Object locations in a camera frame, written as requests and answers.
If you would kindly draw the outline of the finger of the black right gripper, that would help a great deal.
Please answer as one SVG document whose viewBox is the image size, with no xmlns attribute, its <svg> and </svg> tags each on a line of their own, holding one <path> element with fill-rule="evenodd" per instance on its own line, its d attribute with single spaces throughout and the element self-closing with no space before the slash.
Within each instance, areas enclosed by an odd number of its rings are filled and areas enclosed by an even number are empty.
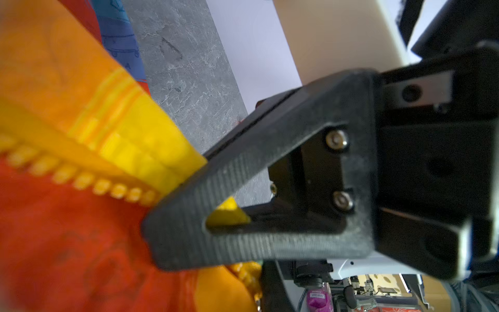
<svg viewBox="0 0 499 312">
<path fill-rule="evenodd" d="M 264 100 L 259 101 L 255 107 L 255 110 L 251 114 L 245 117 L 245 119 L 243 119 L 241 123 L 239 123 L 233 130 L 231 130 L 212 148 L 204 153 L 204 157 L 206 158 L 206 160 L 211 160 L 213 157 L 217 156 L 231 143 L 236 141 L 245 132 L 249 131 L 253 126 L 259 123 L 266 115 L 272 112 L 281 103 L 295 94 L 299 89 L 300 88 L 294 88 L 292 90 L 288 90 L 286 92 L 282 92 L 275 96 L 268 97 Z"/>
</svg>

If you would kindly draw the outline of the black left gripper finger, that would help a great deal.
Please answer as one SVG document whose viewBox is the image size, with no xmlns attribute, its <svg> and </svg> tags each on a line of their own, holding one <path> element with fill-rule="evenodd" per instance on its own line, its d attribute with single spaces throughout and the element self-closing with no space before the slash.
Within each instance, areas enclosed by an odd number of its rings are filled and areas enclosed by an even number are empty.
<svg viewBox="0 0 499 312">
<path fill-rule="evenodd" d="M 363 257 L 373 251 L 376 119 L 382 77 L 347 70 L 300 87 L 144 218 L 158 268 Z M 267 170 L 277 189 L 247 224 L 210 226 L 215 209 Z"/>
</svg>

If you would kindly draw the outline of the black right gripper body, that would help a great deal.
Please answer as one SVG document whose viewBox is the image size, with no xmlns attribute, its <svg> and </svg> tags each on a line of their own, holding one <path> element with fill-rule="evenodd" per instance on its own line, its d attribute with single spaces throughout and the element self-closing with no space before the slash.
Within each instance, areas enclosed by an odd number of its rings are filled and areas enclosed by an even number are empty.
<svg viewBox="0 0 499 312">
<path fill-rule="evenodd" d="M 459 280 L 498 253 L 498 44 L 382 78 L 377 251 Z"/>
</svg>

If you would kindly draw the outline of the multicolour patchwork jacket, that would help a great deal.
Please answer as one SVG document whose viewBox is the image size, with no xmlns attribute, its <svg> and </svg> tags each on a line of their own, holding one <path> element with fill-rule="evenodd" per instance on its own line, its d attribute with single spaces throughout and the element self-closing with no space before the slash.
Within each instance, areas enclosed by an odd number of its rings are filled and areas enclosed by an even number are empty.
<svg viewBox="0 0 499 312">
<path fill-rule="evenodd" d="M 255 311 L 255 262 L 153 264 L 142 220 L 207 161 L 78 14 L 1 2 L 1 310 Z"/>
</svg>

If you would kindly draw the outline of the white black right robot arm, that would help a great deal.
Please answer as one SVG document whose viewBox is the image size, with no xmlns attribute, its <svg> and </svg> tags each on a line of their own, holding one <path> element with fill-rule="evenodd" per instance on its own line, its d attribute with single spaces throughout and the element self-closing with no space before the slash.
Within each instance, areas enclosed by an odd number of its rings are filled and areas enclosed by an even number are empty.
<svg viewBox="0 0 499 312">
<path fill-rule="evenodd" d="M 381 1 L 276 1 L 301 87 L 269 97 L 142 223 L 156 266 L 365 257 L 440 279 L 498 253 L 498 2 L 405 47 Z"/>
</svg>

